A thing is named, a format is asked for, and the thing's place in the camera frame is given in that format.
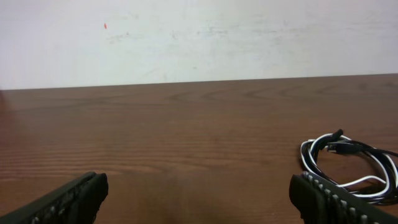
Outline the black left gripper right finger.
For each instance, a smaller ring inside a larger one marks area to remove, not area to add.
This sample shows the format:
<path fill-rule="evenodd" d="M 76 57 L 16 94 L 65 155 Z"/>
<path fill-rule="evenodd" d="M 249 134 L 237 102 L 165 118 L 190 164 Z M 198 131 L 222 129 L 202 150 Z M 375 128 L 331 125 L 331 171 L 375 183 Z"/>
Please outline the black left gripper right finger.
<path fill-rule="evenodd" d="M 305 224 L 397 224 L 397 217 L 307 171 L 292 176 L 289 197 Z"/>

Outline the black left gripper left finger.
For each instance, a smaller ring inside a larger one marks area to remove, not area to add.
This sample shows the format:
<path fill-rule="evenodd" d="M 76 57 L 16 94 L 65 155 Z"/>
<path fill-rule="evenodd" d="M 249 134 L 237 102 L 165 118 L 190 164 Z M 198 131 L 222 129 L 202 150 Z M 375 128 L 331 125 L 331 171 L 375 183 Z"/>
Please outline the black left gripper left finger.
<path fill-rule="evenodd" d="M 93 224 L 108 195 L 105 173 L 87 172 L 41 198 L 1 217 L 1 223 Z"/>

